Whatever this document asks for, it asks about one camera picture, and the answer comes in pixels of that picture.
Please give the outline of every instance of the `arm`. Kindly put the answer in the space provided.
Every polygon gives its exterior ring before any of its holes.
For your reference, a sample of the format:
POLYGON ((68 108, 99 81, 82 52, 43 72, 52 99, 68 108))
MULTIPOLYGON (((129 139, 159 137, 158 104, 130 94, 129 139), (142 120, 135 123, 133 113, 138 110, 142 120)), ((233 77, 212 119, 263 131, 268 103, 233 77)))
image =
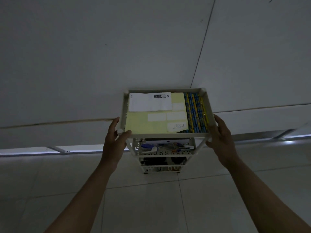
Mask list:
POLYGON ((45 233, 91 231, 109 177, 116 170, 126 146, 125 141, 131 134, 128 130, 116 139, 118 121, 119 118, 114 119, 109 127, 99 165, 45 233))
POLYGON ((230 172, 258 232, 311 232, 311 227, 243 163, 225 122, 214 116, 218 127, 209 128, 212 142, 207 141, 206 144, 230 172))

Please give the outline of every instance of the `left hand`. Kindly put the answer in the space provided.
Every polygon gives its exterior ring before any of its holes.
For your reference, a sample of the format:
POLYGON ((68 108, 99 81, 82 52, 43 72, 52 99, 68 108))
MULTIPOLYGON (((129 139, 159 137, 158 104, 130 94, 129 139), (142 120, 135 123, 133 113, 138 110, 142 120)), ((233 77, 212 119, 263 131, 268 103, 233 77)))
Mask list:
POLYGON ((131 130, 127 130, 118 137, 115 127, 119 119, 120 117, 115 118, 109 126, 104 143, 103 155, 100 161, 102 164, 109 165, 113 172, 116 170, 118 162, 123 155, 126 147, 126 139, 129 138, 132 133, 131 130))

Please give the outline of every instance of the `storage rack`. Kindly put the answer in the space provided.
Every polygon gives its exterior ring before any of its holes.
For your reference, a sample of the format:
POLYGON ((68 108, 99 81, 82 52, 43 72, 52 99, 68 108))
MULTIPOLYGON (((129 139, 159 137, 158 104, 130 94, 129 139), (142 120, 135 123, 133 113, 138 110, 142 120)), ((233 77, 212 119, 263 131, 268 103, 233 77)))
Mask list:
MULTIPOLYGON (((120 117, 120 128, 124 131, 126 125, 126 116, 128 111, 128 95, 129 93, 164 93, 164 92, 189 92, 189 93, 199 93, 203 98, 207 118, 209 125, 215 125, 215 119, 213 112, 208 100, 207 92, 204 88, 198 89, 161 89, 161 90, 128 90, 124 93, 123 97, 123 106, 122 113, 120 117)), ((147 174, 149 172, 180 172, 181 169, 189 163, 189 161, 198 154, 200 149, 205 144, 205 141, 210 137, 210 134, 207 133, 174 133, 174 134, 132 134, 130 139, 133 139, 132 143, 127 140, 127 147, 130 153, 137 159, 140 167, 143 170, 143 173, 147 174), (203 138, 202 142, 196 146, 195 138, 203 138), (146 153, 141 145, 146 143, 146 139, 165 139, 165 142, 172 143, 173 139, 182 139, 186 140, 183 145, 191 145, 194 147, 193 150, 182 150, 179 152, 172 152, 163 147, 158 147, 156 152, 146 153), (160 159, 167 165, 145 165, 146 159, 160 159)))

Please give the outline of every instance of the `right hand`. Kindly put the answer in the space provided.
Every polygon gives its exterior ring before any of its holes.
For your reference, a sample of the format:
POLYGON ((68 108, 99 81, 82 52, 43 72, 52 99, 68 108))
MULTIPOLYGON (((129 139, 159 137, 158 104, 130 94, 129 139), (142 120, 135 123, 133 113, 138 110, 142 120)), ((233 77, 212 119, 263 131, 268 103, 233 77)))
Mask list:
POLYGON ((240 158, 235 150, 235 144, 227 125, 216 114, 214 114, 214 118, 218 126, 208 127, 212 135, 212 142, 206 141, 206 145, 214 150, 220 163, 228 169, 238 163, 240 158))

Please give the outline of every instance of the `ceiling seam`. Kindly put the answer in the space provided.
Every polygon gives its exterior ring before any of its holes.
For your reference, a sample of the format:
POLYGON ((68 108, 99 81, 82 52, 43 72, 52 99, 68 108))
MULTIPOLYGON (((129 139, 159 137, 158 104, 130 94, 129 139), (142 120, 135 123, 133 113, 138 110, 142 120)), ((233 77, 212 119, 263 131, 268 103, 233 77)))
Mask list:
POLYGON ((191 81, 190 88, 192 87, 192 83, 193 83, 193 79, 194 79, 194 76, 195 76, 195 73, 196 73, 196 69, 197 69, 197 66, 198 66, 198 64, 199 64, 200 56, 201 56, 201 53, 202 53, 203 45, 204 45, 204 42, 205 42, 207 30, 208 30, 208 26, 210 25, 210 21, 211 21, 213 9, 214 9, 215 1, 216 1, 216 0, 214 0, 214 2, 213 2, 212 9, 211 9, 211 13, 210 13, 210 16, 209 16, 209 18, 208 18, 207 27, 206 27, 206 31, 205 31, 205 35, 204 35, 202 47, 201 47, 201 50, 200 50, 199 58, 198 58, 197 63, 196 63, 196 67, 195 67, 195 70, 194 70, 194 75, 193 75, 193 77, 192 77, 192 81, 191 81))

